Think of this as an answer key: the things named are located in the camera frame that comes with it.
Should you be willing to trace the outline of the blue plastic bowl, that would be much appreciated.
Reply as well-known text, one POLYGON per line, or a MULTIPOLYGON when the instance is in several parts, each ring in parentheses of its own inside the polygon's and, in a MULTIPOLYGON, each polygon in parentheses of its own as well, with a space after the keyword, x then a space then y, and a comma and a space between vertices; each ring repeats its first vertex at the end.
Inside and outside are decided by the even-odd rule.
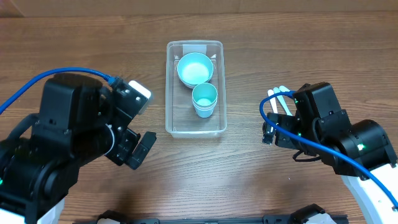
POLYGON ((208 75, 208 76, 204 76, 204 75, 180 76, 180 75, 178 75, 178 78, 186 87, 193 89, 201 83, 209 82, 213 78, 213 76, 212 75, 208 75))

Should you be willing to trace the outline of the pink plastic cup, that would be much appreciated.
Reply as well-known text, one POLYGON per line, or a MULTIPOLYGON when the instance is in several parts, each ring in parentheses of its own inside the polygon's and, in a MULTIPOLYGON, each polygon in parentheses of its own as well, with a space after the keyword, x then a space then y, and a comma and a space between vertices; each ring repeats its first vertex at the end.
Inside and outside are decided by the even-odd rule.
POLYGON ((212 103, 210 105, 203 106, 203 105, 194 103, 193 106, 197 113, 212 113, 214 111, 216 104, 212 103))

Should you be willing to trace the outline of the green plastic bowl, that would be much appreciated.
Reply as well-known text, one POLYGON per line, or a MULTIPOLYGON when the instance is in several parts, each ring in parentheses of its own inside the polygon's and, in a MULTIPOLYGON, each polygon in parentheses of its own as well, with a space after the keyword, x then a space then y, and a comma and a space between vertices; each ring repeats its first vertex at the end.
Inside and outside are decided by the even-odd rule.
POLYGON ((177 64, 177 73, 185 75, 212 75, 214 67, 211 59, 205 54, 192 52, 184 55, 177 64))

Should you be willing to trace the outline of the white plastic spoon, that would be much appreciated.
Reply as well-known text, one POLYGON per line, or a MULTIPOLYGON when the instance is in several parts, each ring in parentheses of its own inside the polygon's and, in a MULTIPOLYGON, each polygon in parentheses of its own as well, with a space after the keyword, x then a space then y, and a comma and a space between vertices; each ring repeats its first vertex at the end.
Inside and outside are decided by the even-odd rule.
MULTIPOLYGON (((267 91, 267 94, 268 94, 268 96, 272 96, 272 95, 274 94, 274 91, 273 91, 272 89, 270 89, 270 90, 267 91)), ((271 98, 271 99, 269 100, 269 103, 270 103, 270 105, 271 105, 272 112, 273 112, 273 113, 278 113, 278 110, 277 110, 277 103, 276 103, 275 98, 271 98)))

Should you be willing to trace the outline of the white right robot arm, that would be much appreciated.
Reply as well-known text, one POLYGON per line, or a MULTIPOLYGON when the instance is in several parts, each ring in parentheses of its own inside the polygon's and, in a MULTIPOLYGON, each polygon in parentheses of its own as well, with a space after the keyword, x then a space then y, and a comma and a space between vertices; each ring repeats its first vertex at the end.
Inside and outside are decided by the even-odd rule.
POLYGON ((373 120, 352 124, 327 82, 280 86, 259 104, 263 142, 322 161, 339 175, 368 223, 397 223, 397 154, 373 120))

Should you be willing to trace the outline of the clear plastic container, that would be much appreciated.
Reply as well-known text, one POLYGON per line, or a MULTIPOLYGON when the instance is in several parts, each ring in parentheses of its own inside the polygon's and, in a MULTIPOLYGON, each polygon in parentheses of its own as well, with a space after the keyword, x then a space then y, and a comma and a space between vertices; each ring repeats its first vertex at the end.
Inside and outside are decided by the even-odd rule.
POLYGON ((217 40, 169 42, 165 129, 174 138, 212 138, 227 127, 223 44, 217 40))

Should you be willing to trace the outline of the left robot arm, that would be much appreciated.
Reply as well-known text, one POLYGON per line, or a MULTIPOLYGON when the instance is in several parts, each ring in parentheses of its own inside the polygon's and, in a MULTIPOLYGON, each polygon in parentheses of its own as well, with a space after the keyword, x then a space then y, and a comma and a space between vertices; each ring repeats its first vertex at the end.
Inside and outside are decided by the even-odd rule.
POLYGON ((38 113, 1 141, 1 220, 56 223, 84 165, 105 156, 137 169, 156 134, 129 124, 152 93, 135 81, 58 73, 45 82, 38 113))

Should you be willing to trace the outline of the blue plastic cup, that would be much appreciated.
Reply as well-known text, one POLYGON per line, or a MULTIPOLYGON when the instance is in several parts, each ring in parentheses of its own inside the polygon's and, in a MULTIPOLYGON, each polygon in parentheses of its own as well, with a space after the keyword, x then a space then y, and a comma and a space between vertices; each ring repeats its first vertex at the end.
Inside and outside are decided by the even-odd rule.
POLYGON ((207 111, 196 110, 196 114, 201 118, 209 118, 213 114, 213 110, 207 110, 207 111))

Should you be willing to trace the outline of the green plastic cup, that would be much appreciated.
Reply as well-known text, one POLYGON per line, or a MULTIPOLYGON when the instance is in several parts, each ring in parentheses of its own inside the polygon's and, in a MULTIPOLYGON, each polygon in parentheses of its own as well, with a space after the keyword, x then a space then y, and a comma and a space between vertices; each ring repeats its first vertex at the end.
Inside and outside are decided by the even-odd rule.
POLYGON ((193 104, 210 105, 216 103, 218 91, 211 83, 202 83, 197 85, 192 91, 193 104))

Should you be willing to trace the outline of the blue plastic fork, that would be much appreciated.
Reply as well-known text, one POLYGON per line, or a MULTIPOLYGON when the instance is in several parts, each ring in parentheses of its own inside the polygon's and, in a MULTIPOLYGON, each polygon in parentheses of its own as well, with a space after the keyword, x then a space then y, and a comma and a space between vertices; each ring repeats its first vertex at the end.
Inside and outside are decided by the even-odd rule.
POLYGON ((283 86, 283 85, 281 85, 281 86, 279 87, 279 90, 280 90, 281 92, 290 92, 290 89, 288 89, 286 86, 283 86))

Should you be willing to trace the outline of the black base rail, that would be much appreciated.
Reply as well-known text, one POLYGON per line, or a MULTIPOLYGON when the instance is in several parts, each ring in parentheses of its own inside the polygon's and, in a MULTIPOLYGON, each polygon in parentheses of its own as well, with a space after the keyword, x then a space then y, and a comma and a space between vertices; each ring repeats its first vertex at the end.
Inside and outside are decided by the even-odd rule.
POLYGON ((132 219, 122 213, 107 210, 96 220, 75 221, 79 224, 124 223, 124 224, 287 224, 287 223, 337 223, 348 224, 347 215, 330 215, 317 204, 307 205, 291 214, 263 215, 245 218, 194 218, 161 220, 158 218, 132 219))

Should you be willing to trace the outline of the green plastic fork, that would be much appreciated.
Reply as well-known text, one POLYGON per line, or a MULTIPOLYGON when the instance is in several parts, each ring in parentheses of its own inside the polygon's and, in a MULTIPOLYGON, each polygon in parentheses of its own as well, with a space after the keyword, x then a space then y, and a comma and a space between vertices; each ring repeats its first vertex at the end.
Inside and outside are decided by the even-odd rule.
MULTIPOLYGON (((279 87, 274 87, 273 88, 274 93, 280 93, 281 91, 279 90, 279 87)), ((282 95, 277 96, 277 99, 279 101, 279 103, 281 104, 281 106, 283 107, 286 115, 292 116, 292 113, 289 110, 289 107, 287 106, 287 103, 284 100, 284 97, 282 95)))

